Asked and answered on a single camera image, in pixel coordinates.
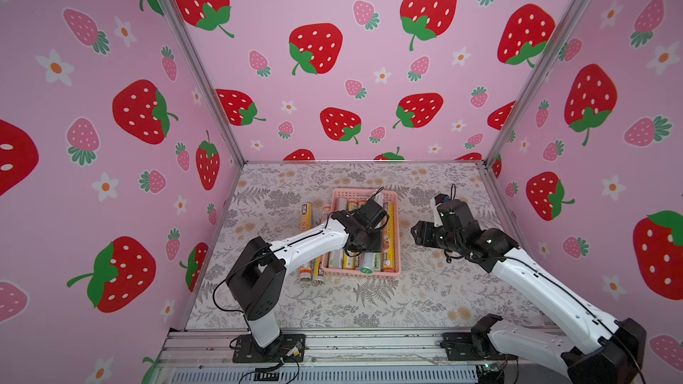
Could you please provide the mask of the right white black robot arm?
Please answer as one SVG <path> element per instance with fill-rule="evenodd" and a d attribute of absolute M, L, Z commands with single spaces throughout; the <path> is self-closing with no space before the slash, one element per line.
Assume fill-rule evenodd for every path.
<path fill-rule="evenodd" d="M 643 376 L 647 333 L 639 323 L 618 320 L 587 302 L 501 229 L 482 229 L 461 200 L 440 194 L 431 205 L 433 222 L 420 220 L 411 229 L 417 245 L 480 266 L 523 294 L 563 332 L 551 336 L 489 314 L 471 328 L 477 357 L 521 357 L 574 383 L 630 383 Z"/>

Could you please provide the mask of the white green wrap roll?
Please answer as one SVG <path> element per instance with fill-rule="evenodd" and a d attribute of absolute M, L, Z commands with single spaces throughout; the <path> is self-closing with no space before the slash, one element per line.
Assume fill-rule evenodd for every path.
<path fill-rule="evenodd" d="M 364 274 L 371 275 L 375 272 L 376 251 L 379 246 L 377 242 L 377 230 L 375 229 L 379 223 L 377 220 L 378 204 L 375 200 L 370 199 L 360 211 L 362 212 L 362 217 L 366 221 L 364 252 L 362 253 L 362 259 L 359 263 L 360 271 Z"/>

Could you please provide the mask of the clear white wrap roll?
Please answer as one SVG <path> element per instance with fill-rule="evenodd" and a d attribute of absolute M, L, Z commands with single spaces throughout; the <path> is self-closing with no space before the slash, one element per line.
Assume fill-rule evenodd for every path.
<path fill-rule="evenodd" d="M 346 211 L 347 210 L 347 205 L 348 205 L 348 200 L 345 197 L 339 197 L 336 201 L 336 211 Z M 329 259 L 328 259 L 328 266 L 329 268 L 336 268 L 339 270 L 340 268 L 343 268 L 344 265 L 344 250 L 339 249 L 330 252 L 329 254 Z"/>

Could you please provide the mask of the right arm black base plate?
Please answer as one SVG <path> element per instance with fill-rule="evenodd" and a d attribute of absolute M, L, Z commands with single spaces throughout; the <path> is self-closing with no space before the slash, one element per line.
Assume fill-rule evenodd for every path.
<path fill-rule="evenodd" d="M 439 346 L 446 350 L 449 361 L 504 361 L 518 360 L 510 354 L 503 354 L 485 334 L 471 332 L 445 332 Z"/>

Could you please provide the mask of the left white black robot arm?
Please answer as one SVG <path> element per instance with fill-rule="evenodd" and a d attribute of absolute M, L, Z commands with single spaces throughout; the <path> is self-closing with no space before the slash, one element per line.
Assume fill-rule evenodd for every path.
<path fill-rule="evenodd" d="M 282 332 L 273 309 L 286 276 L 329 252 L 380 252 L 389 215 L 373 199 L 361 208 L 332 212 L 317 227 L 275 242 L 250 240 L 225 278 L 243 311 L 252 342 L 265 351 L 280 344 Z"/>

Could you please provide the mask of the large yellow wrap roll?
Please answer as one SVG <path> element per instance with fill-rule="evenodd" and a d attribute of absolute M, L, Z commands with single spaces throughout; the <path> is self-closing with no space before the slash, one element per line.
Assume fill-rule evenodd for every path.
<path fill-rule="evenodd" d="M 307 230 L 310 230 L 312 228 L 312 204 L 311 203 L 304 203 L 302 205 L 302 213 L 301 213 L 301 231 L 305 232 Z M 312 270 L 311 270 L 311 263 L 307 261 L 304 263 L 300 268 L 299 268 L 299 274 L 298 278 L 300 281 L 311 281 L 312 279 Z"/>

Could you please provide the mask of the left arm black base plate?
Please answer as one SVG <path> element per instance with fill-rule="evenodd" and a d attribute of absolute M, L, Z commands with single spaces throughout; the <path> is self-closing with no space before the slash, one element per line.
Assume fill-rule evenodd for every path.
<path fill-rule="evenodd" d="M 233 350 L 234 364 L 302 362 L 306 346 L 305 334 L 281 334 L 268 347 L 260 348 L 251 334 L 238 336 Z"/>

